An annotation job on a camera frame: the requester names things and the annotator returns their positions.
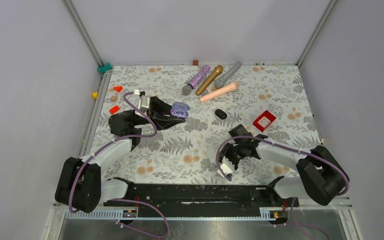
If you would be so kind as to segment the blue-grey earbud case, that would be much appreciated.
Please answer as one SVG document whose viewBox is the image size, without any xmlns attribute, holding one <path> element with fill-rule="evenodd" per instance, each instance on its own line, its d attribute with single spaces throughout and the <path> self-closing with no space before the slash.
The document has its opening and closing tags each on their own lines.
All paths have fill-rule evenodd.
<svg viewBox="0 0 384 240">
<path fill-rule="evenodd" d="M 186 119 L 189 117 L 190 106 L 183 102 L 175 102 L 170 109 L 170 115 L 172 117 Z"/>
</svg>

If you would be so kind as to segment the black earbud charging case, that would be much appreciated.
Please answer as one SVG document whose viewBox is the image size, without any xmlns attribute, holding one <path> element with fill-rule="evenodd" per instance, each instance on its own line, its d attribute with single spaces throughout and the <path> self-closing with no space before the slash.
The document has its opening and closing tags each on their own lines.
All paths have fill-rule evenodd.
<svg viewBox="0 0 384 240">
<path fill-rule="evenodd" d="M 214 111 L 214 114 L 215 114 L 215 116 L 216 117 L 218 117 L 219 119 L 221 119 L 221 120 L 225 120 L 226 118 L 227 118 L 227 113 L 226 112 L 224 112 L 223 110 L 221 110 L 221 109 L 216 109 L 215 111 Z"/>
</svg>

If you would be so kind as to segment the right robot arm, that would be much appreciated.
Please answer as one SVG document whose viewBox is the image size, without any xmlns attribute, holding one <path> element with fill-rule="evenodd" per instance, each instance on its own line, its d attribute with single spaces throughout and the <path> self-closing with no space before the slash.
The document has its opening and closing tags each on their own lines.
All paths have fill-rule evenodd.
<svg viewBox="0 0 384 240">
<path fill-rule="evenodd" d="M 349 190 L 348 175 L 323 145 L 297 148 L 275 142 L 263 134 L 253 136 L 241 124 L 232 128 L 229 135 L 216 153 L 217 173 L 228 181 L 244 158 L 273 161 L 298 172 L 296 177 L 283 176 L 272 182 L 266 198 L 273 206 L 289 198 L 310 199 L 327 206 Z"/>
</svg>

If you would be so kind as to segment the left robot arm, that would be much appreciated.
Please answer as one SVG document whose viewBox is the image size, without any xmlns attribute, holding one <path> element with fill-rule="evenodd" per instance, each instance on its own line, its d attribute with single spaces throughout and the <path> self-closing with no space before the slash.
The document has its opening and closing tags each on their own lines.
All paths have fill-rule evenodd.
<svg viewBox="0 0 384 240">
<path fill-rule="evenodd" d="M 143 138 L 152 138 L 158 131 L 184 123 L 189 116 L 189 105 L 183 102 L 165 103 L 156 96 L 139 94 L 139 105 L 127 97 L 130 110 L 113 114 L 108 119 L 115 138 L 95 152 L 82 157 L 69 157 L 63 164 L 54 199 L 69 207 L 71 213 L 92 212 L 98 205 L 117 199 L 128 206 L 135 200 L 131 183 L 120 178 L 104 179 L 103 173 L 132 152 Z"/>
</svg>

